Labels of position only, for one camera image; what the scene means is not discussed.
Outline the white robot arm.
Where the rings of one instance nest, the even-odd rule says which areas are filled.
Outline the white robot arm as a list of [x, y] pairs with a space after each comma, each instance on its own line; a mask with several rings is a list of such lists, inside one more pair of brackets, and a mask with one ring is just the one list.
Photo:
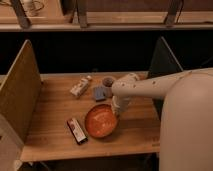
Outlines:
[[197, 73], [213, 76], [213, 68], [186, 70], [145, 80], [141, 80], [136, 73], [129, 73], [116, 80], [111, 87], [112, 111], [117, 116], [121, 115], [127, 109], [132, 97], [163, 99], [175, 83], [190, 74]]

